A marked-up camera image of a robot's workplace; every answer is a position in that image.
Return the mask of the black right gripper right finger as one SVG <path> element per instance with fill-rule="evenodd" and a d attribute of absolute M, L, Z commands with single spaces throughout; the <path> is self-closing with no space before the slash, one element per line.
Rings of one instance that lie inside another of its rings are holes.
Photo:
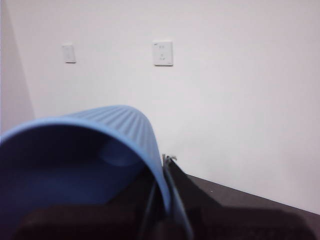
<path fill-rule="evenodd" d="M 189 240 L 314 240 L 314 232 L 294 213 L 277 209 L 223 206 L 164 157 L 171 214 Z"/>

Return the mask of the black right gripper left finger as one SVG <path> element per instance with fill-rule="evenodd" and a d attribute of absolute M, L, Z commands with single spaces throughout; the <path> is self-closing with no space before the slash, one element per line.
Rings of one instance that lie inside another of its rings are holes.
<path fill-rule="evenodd" d="M 148 214 L 157 195 L 155 178 L 140 173 L 103 204 L 68 204 L 39 208 L 19 224 L 15 240 L 144 240 Z"/>

